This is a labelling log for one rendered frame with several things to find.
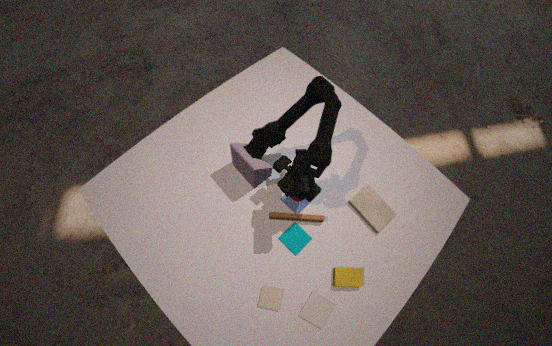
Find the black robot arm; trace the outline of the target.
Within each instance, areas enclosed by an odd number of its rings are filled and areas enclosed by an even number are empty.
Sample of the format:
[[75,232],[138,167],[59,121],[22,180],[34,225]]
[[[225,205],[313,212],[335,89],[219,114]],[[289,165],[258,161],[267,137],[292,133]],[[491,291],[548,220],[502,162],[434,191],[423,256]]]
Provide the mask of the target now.
[[[286,139],[286,130],[296,123],[313,105],[325,102],[315,140],[308,150],[296,149],[293,160],[293,178],[288,173],[277,185],[288,197],[309,198],[317,192],[315,177],[320,178],[331,162],[331,140],[334,133],[341,101],[334,92],[335,87],[323,76],[316,76],[307,86],[305,94],[281,118],[254,129],[253,138],[243,146],[252,158],[262,159],[268,146],[280,145]],[[318,167],[317,170],[311,165]]]

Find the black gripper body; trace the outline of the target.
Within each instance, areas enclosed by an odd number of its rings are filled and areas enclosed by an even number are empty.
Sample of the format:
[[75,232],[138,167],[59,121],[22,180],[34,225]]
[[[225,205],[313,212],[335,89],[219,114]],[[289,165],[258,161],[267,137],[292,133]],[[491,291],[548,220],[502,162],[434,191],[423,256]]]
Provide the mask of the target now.
[[[274,164],[273,164],[273,168],[278,172],[278,173],[281,173],[281,171],[283,169],[285,169],[287,172],[285,173],[285,176],[289,174],[291,174],[291,176],[294,178],[295,175],[293,174],[291,168],[292,166],[289,165],[291,164],[292,161],[286,156],[282,156],[280,157]],[[289,165],[289,167],[288,167]],[[321,192],[321,188],[315,183],[316,185],[316,188],[317,188],[317,192],[314,193],[314,195],[312,197],[309,197],[309,198],[305,198],[308,202],[311,202],[320,192]]]

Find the dark red cup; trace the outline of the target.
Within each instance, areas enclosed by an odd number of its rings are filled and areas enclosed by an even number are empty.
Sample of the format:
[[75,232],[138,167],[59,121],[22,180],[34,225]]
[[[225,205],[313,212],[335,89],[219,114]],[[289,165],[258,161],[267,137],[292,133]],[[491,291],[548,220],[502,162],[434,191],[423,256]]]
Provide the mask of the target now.
[[291,197],[294,201],[296,202],[300,202],[300,201],[303,201],[305,198],[297,198],[296,195],[294,195],[293,197]]

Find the beige flat rectangular block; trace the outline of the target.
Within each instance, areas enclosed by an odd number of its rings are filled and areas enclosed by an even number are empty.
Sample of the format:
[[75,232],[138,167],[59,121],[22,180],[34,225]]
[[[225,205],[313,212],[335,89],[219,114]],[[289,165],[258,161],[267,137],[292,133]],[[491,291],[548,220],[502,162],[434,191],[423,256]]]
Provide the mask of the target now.
[[368,184],[347,202],[376,234],[396,215]]

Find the yellow rectangular block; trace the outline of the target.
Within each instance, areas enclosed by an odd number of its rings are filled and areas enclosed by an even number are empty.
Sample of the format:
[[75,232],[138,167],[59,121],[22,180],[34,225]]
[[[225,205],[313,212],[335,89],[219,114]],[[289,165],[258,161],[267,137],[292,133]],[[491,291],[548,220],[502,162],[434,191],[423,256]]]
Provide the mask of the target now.
[[336,287],[362,287],[363,268],[333,268],[333,286]]

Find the brown rectangular bar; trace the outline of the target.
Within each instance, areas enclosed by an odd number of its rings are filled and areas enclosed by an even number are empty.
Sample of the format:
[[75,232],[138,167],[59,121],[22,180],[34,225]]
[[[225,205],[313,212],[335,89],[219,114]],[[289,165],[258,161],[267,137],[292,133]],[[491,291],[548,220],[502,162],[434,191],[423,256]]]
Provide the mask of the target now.
[[323,222],[324,215],[304,215],[304,214],[291,214],[291,213],[278,213],[270,212],[269,219],[271,220],[284,220],[284,221],[310,221],[310,222]]

